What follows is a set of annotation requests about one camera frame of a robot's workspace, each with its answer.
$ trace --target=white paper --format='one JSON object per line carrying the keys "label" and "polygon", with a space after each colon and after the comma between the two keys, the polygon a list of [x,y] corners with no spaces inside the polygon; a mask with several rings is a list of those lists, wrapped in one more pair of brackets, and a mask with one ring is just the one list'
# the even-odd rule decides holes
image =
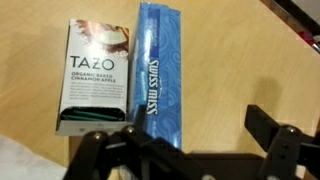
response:
{"label": "white paper", "polygon": [[61,180],[66,168],[0,135],[0,180]]}

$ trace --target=blue box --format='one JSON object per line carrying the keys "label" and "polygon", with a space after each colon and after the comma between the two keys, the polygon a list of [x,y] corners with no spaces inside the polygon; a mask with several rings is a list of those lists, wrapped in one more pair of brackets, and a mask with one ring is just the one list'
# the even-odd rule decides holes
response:
{"label": "blue box", "polygon": [[141,3],[131,67],[129,119],[145,105],[148,134],[181,149],[180,12]]}

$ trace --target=table surface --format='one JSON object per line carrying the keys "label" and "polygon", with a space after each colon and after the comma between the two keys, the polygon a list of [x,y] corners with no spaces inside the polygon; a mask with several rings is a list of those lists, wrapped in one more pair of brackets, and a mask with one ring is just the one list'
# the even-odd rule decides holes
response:
{"label": "table surface", "polygon": [[[243,123],[248,104],[314,134],[320,56],[258,0],[163,0],[181,11],[183,150],[262,154]],[[55,136],[68,21],[128,27],[139,1],[3,1],[0,134],[61,165],[69,138]]]}

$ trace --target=tan table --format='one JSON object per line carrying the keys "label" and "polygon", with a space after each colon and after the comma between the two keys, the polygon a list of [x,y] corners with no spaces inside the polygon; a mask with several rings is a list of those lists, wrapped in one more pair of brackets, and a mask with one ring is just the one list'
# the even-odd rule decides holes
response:
{"label": "tan table", "polygon": [[[182,12],[183,149],[261,154],[244,129],[247,104],[313,134],[320,56],[258,0],[163,0]],[[134,32],[138,0],[0,3],[0,133],[67,165],[54,135],[70,18]]]}

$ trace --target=tazo logo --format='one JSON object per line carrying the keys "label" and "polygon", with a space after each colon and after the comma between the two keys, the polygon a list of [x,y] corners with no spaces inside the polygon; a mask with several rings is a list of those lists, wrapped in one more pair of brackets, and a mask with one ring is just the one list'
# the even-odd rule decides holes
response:
{"label": "tazo logo", "polygon": [[149,62],[149,91],[147,114],[158,114],[158,82],[159,82],[159,61]]}
{"label": "tazo logo", "polygon": [[108,71],[114,68],[114,62],[111,59],[100,60],[99,58],[92,58],[90,62],[92,62],[93,64],[90,65],[86,57],[80,58],[80,56],[70,56],[70,58],[72,58],[73,60],[72,67],[74,68],[81,68],[84,66],[89,69],[103,68]]}

